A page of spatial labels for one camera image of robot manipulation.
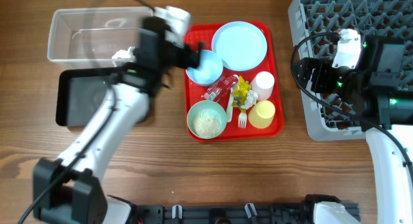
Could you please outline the yellow snack wrapper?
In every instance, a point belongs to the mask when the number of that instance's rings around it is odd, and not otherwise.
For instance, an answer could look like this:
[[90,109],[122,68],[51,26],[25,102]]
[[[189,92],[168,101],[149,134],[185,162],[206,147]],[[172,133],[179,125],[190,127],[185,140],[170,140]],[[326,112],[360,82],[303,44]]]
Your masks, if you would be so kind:
[[242,108],[247,100],[248,91],[252,89],[252,86],[246,82],[241,76],[239,76],[237,85],[232,92],[233,102],[232,107],[240,109],[241,113],[246,113],[247,108]]

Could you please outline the white rice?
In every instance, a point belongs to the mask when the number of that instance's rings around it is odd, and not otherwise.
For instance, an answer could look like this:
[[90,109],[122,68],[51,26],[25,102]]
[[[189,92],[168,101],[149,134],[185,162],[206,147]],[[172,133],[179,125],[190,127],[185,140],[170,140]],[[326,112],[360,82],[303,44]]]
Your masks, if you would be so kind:
[[221,132],[221,122],[210,110],[198,112],[192,119],[191,127],[195,134],[203,139],[211,139]]

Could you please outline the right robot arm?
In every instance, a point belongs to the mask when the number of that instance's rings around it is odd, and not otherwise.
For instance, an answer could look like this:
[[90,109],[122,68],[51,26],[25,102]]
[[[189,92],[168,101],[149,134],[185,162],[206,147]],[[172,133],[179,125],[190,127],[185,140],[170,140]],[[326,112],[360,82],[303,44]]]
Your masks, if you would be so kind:
[[345,29],[327,34],[336,41],[333,60],[305,57],[290,70],[310,99],[359,121],[374,165],[378,223],[412,223],[412,92],[402,91],[400,38],[360,36]]

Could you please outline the green bowl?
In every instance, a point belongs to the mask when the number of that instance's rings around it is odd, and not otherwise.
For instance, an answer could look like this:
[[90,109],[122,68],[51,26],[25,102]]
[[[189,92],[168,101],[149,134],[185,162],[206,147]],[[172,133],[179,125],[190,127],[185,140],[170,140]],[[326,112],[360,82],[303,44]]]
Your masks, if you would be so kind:
[[186,117],[191,134],[200,139],[214,139],[224,132],[227,115],[221,105],[213,101],[200,101],[193,105]]

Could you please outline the red snack wrapper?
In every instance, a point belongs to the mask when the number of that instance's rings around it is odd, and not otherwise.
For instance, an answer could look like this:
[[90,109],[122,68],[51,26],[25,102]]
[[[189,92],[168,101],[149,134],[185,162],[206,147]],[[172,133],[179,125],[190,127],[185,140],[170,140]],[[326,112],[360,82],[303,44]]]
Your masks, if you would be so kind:
[[206,90],[202,97],[209,101],[218,102],[235,84],[237,84],[238,80],[239,77],[237,75],[228,77],[221,76]]

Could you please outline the yellow plastic cup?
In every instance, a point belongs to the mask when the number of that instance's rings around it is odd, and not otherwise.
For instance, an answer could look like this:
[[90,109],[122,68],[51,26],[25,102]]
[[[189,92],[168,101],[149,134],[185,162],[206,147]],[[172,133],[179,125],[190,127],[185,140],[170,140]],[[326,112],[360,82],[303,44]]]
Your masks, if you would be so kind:
[[259,101],[248,114],[250,124],[255,128],[267,128],[273,121],[276,108],[269,100]]

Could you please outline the white napkin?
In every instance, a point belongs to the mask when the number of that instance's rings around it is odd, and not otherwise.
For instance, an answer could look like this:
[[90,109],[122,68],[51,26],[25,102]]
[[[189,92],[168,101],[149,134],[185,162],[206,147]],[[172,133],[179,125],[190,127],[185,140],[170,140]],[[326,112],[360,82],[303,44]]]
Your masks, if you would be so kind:
[[130,46],[127,50],[118,50],[113,56],[112,59],[131,59],[134,60],[135,56],[133,55],[135,47]]
[[247,92],[245,102],[240,106],[240,108],[243,110],[248,110],[249,108],[251,108],[252,106],[256,104],[257,99],[258,99],[257,92],[254,90],[249,90]]

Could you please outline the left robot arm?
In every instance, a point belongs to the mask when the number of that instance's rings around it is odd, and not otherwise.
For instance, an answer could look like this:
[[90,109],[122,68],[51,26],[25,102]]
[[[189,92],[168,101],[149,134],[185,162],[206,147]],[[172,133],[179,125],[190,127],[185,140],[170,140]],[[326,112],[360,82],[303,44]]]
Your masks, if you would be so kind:
[[143,20],[134,61],[110,69],[108,90],[79,137],[57,159],[40,159],[33,171],[28,213],[45,223],[130,223],[130,202],[107,196],[101,187],[124,136],[144,120],[169,69],[199,65],[201,54],[184,41],[190,16],[170,14]]

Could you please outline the white plastic cup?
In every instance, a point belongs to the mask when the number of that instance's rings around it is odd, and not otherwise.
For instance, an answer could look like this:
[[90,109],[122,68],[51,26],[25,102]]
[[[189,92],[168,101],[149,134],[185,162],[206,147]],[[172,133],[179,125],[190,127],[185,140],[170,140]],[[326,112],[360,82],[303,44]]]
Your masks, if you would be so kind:
[[270,72],[259,72],[251,82],[252,90],[257,92],[258,100],[267,100],[273,91],[275,78]]

